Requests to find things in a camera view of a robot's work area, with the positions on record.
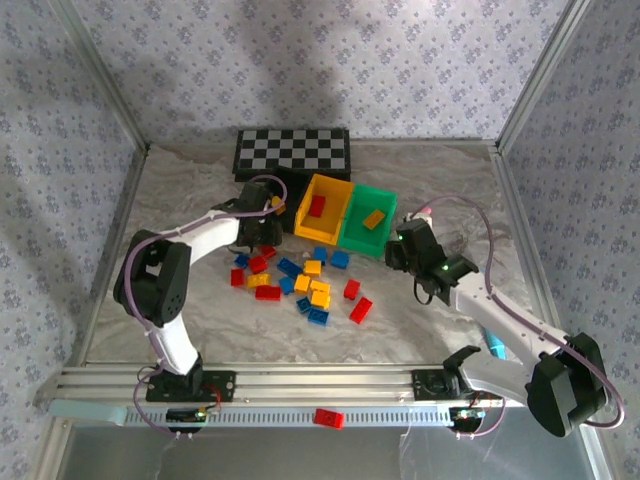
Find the green bin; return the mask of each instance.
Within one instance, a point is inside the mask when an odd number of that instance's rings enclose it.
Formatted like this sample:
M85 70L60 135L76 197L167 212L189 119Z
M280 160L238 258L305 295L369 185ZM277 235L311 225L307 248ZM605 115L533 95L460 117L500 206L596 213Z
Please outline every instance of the green bin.
M397 205L398 195L393 192L356 185L342 224L338 246L373 257L382 256ZM380 210L385 217L376 228L369 230L363 222L375 210Z

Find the plastic bin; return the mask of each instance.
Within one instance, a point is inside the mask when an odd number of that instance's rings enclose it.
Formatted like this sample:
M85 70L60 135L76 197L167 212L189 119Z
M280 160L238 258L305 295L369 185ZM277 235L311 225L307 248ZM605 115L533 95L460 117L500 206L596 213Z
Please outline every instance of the plastic bin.
M393 192L356 185L338 245L373 257L382 256L397 205L398 195ZM385 217L376 228L369 230L363 222L374 210L382 211Z
M296 214L295 234L336 245L354 187L351 182L315 174ZM322 195L326 199L320 217L308 215L314 195Z

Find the yellow lego brick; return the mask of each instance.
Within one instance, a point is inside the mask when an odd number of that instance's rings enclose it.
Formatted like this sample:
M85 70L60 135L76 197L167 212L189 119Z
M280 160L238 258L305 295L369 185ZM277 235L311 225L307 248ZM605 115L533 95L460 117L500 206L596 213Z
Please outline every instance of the yellow lego brick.
M256 288L260 285L271 285L271 275L268 273L258 273L247 277L247 288Z
M304 274L317 277L322 273L322 262L320 260L307 260L304 262Z
M330 303L331 296L327 292L320 292L316 290L315 292L313 292L313 295L311 295L311 305L313 305L314 307L327 310Z
M384 220L384 217L386 217L386 215L384 213L382 213L380 210L374 210L374 212L369 215L363 223L363 225L365 227L367 227L369 230L373 230L374 228L376 228L378 226L378 224Z
M320 280L311 280L311 291L329 293L331 291L331 285L321 282Z
M309 283L311 283L311 279L309 277L306 275L298 275L293 289L300 295L306 295L309 291Z
M272 207L277 207L278 205L280 205L282 203L282 199L280 197L278 197L277 195L274 195L273 198L271 199L271 206ZM276 210L276 214L277 215L282 215L282 213L287 209L287 206L283 203L282 206Z

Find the cable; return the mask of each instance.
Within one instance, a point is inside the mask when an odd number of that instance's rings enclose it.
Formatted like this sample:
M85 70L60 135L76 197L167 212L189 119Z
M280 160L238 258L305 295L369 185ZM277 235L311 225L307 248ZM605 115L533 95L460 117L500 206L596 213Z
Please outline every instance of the cable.
M142 371L145 368L150 368L151 370L155 370L156 369L156 367L154 367L153 365L145 365L144 367L141 367L140 370L138 370L138 373L136 373L136 379L138 381L140 381L140 374L142 373Z
M216 408L216 407L220 407L220 410L222 410L222 395L220 395L220 391L215 387L215 385L203 385L202 388L204 388L205 390L211 390L213 393L216 394L216 404L215 405L209 405L208 407L205 408L205 410L209 410L211 408Z
M502 420L504 420L504 416L506 415L506 413L507 413L507 399L503 398L502 407L500 408L500 415L498 416L498 419L495 421L493 425L491 425L486 430L483 430L482 432L478 432L478 430L482 428L482 424L484 423L484 417L483 417L480 419L480 425L478 425L478 428L476 429L475 432L473 433L455 432L456 437L458 438L468 437L473 439L475 437L484 437L485 435L489 435L490 433L495 432L496 429L500 426L500 424L502 423Z
M480 217L482 217L482 221L484 222L484 225L485 225L485 227L487 229L487 235L489 236L489 253L487 255L487 265L486 265L486 268L485 268L485 271L484 271L484 283L485 283L485 288L487 289L487 293L489 294L491 299L494 302L496 302L496 304L504 312L506 312L509 316L511 316L511 318L516 320L518 323L520 323L524 327L528 328L529 330L531 330L533 333L535 333L536 335L540 336L541 338L544 338L545 340L550 341L551 343L556 345L558 348L560 348L563 352L567 353L568 355L573 357L575 360L580 362L582 365L587 367L587 369L600 381L600 383L602 383L602 385L605 387L606 391L608 391L609 394L615 400L615 402L616 402L616 404L618 406L618 413L617 413L616 417L613 420L611 420L609 422L604 422L604 423L592 422L592 421L587 420L584 423L586 425L591 426L591 427L602 428L602 429L607 429L607 430L619 427L622 424L622 422L624 421L624 417L625 417L624 400L622 399L622 396L620 395L620 393L618 392L616 387L613 385L613 383L607 378L607 376L598 367L596 367L592 362L590 362L587 358L585 358L583 355L578 353L576 350L574 350L570 346L566 345L563 341L561 341L561 340L557 339L556 337L554 337L553 335L547 333L542 328L540 328L538 325L536 325L534 323L531 323L529 320L527 320L526 318L524 318L523 316L521 316L517 312L513 311L495 293L493 293L493 286L491 285L491 265L493 263L494 242L495 242L495 240L493 238L493 232L492 232L492 229L491 229L491 224L489 223L489 219L487 218L487 215L484 213L484 211L482 210L480 205L478 205L473 200L471 200L469 198L466 198L466 197L463 197L463 196L460 196L460 195L443 195L443 196L436 197L436 198L426 202L424 205L422 205L422 207L420 207L418 210L416 210L414 213L412 213L410 218L413 218L415 215L420 213L423 209L429 207L431 204L439 203L439 202L441 202L443 200L461 200L464 203L466 203L467 205L473 207L478 212Z
M429 298L426 302L420 300L420 297L418 296L418 280L416 280L415 278L413 279L413 296L420 305L430 305L431 300L433 300L433 295L429 295Z
M274 176L274 175L257 175L255 177L253 177L251 180L249 180L250 182L254 182L256 180L261 180L261 179L265 179L265 180L275 180L277 183L280 184L280 187L282 187L282 200L281 203L284 203L287 200L287 187L284 184L284 182L282 180L280 180L278 177ZM140 407L140 403L138 402L138 392L140 390L140 387L145 384L145 382L148 382L148 380L151 377L154 377L156 375L160 375L163 371L164 371L164 361L165 359L163 358L163 350L160 346L160 342L155 334L155 332L153 331L153 323L151 323L149 320L145 319L142 314L140 313L140 310L138 309L138 306L136 305L135 299L133 298L133 289L131 287L131 274L132 274L132 270L133 270L133 262L136 259L136 257L140 254L140 252L145 249L146 247L148 247L149 245L159 241L159 240L169 240L171 238L175 238L181 235L184 235L185 233L189 233L192 232L193 230L201 227L202 225L205 225L209 222L213 222L215 220L221 220L221 219L225 219L225 218L250 218L250 217L264 217L266 215L269 215L270 213L273 213L277 210L278 207L270 207L267 208L266 210L261 210L261 211L257 211L257 212L236 212L236 213L223 213L223 214L219 214L219 215L215 215L213 217L205 217L205 218L201 218L199 220L196 220L195 222L186 225L185 227L167 232L167 233L163 233L163 234L158 234L154 237L148 238L146 240L143 240L142 242L140 242L138 245L136 245L131 252L129 253L129 255L127 255L127 258L125 259L125 267L124 267L124 291L125 291L125 295L127 297L127 302L129 304L129 307L131 308L131 313L133 313L133 316L136 320L138 320L138 322L140 322L140 324L144 327L145 329L145 335L147 335L149 337L149 340L151 342L151 345L153 347L153 349L155 350L155 352L158 354L159 360L158 360L158 368L156 370L154 370L153 372L148 373L146 376L144 376L142 379L139 378L139 374L140 372L138 372L138 383L136 384L136 386L133 389L133 404L136 408L136 410L138 411L138 413L140 414L140 417L142 418L142 420L149 425L151 428L153 428L154 430L163 433L165 435L171 435L172 437L179 437L179 434L174 434L173 432L171 432L168 428L163 428L159 425L156 425L155 423L153 423L153 421L144 413L144 411L142 410L142 407Z

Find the blue object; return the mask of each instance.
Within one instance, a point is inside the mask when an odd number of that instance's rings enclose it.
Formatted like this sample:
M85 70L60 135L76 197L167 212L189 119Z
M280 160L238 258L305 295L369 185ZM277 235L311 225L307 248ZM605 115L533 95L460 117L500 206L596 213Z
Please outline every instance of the blue object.
M316 247L313 249L313 259L320 260L322 262L322 266L326 265L327 258L329 258L329 254L327 253L326 248Z
M249 266L249 256L248 255L238 255L233 262L238 265L240 268L247 268Z
M345 252L334 252L331 257L331 265L344 270L349 266L349 254Z
M489 330L485 329L484 332L487 334L487 343L489 344L491 355L493 355L494 357L498 357L501 360L506 360L507 351L505 349L504 343L502 343L502 341Z
M280 279L280 288L282 289L282 293L285 295L289 295L293 292L293 280L289 277L282 277Z
M294 280L298 278L298 275L302 273L302 268L297 266L286 257L278 262L278 270L280 270L285 275L293 278Z
M327 322L329 321L329 312L326 310L320 310L319 308L312 308L309 312L309 321L316 325L326 327Z
M296 303L298 304L300 313L307 313L309 310L311 310L311 302L307 297L301 298Z

